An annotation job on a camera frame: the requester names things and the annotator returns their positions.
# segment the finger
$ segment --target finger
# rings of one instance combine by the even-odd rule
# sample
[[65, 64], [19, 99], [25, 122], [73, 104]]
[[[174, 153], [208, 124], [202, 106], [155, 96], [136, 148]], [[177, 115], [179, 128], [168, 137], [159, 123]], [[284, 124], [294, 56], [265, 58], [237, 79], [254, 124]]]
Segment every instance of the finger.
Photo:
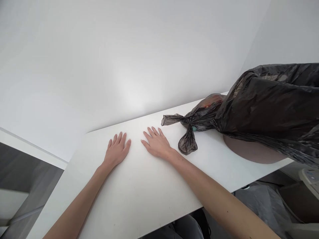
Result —
[[147, 150], [150, 148], [150, 145], [145, 140], [141, 139], [141, 142]]
[[157, 130], [152, 126], [152, 130], [153, 130], [153, 132], [154, 132], [154, 134], [156, 135], [156, 136], [159, 136], [160, 134], [157, 132]]
[[163, 131], [160, 128], [159, 128], [159, 133], [160, 133], [161, 136], [165, 137], [165, 135], [163, 134]]
[[129, 153], [129, 150], [130, 150], [130, 146], [131, 146], [131, 139], [129, 139], [127, 142], [126, 142], [126, 145], [125, 145], [125, 147], [124, 147], [124, 149], [123, 149], [123, 153], [124, 153], [124, 157], [126, 157], [127, 156], [127, 154]]
[[109, 145], [107, 146], [107, 149], [109, 149], [111, 147], [111, 145], [112, 145], [112, 139], [110, 139]]
[[124, 133], [124, 135], [120, 141], [120, 144], [123, 145], [123, 147], [124, 147], [125, 141], [126, 141], [126, 133]]
[[115, 135], [114, 135], [114, 138], [113, 138], [113, 142], [112, 142], [112, 145], [114, 145], [114, 144], [115, 144], [115, 142], [116, 142], [116, 139], [117, 139], [117, 134], [115, 134]]
[[116, 140], [116, 144], [119, 144], [121, 139], [122, 139], [122, 131], [119, 133], [119, 136], [117, 137], [117, 140]]
[[149, 131], [151, 137], [153, 138], [155, 136], [154, 132], [151, 130], [150, 127], [147, 127], [147, 130]]
[[146, 133], [145, 131], [143, 131], [143, 134], [145, 135], [145, 137], [147, 138], [148, 141], [150, 141], [152, 139], [152, 137], [149, 136], [148, 133]]

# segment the black plastic bag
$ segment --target black plastic bag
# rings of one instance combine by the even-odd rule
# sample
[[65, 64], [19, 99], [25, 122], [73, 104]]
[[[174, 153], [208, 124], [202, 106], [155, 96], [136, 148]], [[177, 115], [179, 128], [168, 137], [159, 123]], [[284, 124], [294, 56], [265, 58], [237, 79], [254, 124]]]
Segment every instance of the black plastic bag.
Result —
[[224, 99], [215, 128], [319, 168], [319, 63], [261, 65]]
[[205, 131], [214, 128], [211, 121], [215, 117], [224, 98], [225, 96], [221, 94], [211, 94], [199, 102], [185, 116], [179, 114], [163, 116], [162, 126], [181, 122], [187, 128], [186, 134], [178, 142], [178, 149], [182, 154], [188, 155], [197, 150], [194, 131]]

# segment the garbage bag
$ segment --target garbage bag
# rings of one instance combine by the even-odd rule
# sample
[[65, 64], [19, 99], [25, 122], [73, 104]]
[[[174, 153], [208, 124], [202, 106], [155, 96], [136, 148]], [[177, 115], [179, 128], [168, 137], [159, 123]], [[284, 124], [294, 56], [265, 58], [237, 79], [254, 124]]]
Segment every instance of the garbage bag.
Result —
[[187, 129], [186, 134], [178, 142], [178, 149], [182, 154], [188, 155], [197, 150], [194, 131], [205, 131], [214, 128], [211, 121], [223, 102], [224, 95], [211, 94], [203, 99], [187, 115], [164, 115], [161, 125], [171, 125], [177, 122]]
[[232, 86], [212, 125], [319, 168], [319, 63], [261, 65]]
[[253, 211], [280, 238], [286, 239], [285, 231], [291, 225], [291, 219], [280, 196], [269, 186], [257, 185], [249, 189], [236, 191], [236, 198]]

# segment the clear plastic bag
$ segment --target clear plastic bag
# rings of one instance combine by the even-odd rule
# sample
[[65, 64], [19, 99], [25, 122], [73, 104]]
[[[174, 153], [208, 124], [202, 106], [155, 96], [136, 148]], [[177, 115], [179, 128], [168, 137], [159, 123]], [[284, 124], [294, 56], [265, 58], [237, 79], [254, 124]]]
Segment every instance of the clear plastic bag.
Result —
[[264, 221], [280, 238], [286, 239], [285, 231], [291, 226], [291, 219], [280, 196], [265, 185], [239, 189], [236, 197]]

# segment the white table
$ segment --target white table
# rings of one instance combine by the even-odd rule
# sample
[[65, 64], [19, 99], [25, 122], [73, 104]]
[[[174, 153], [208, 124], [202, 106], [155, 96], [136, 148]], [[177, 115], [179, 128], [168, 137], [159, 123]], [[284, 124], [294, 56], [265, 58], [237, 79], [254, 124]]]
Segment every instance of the white table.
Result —
[[[46, 234], [102, 163], [109, 139], [120, 131], [132, 139], [130, 151], [102, 186], [79, 238], [139, 238], [202, 207], [175, 169], [151, 156], [140, 142], [147, 126], [160, 127], [163, 115], [185, 115], [198, 102], [87, 133], [27, 238]], [[161, 128], [178, 150], [186, 129], [180, 123]], [[230, 192], [293, 162], [288, 158], [274, 164], [245, 160], [225, 145], [216, 130], [195, 132], [195, 138], [198, 150], [186, 158]]]

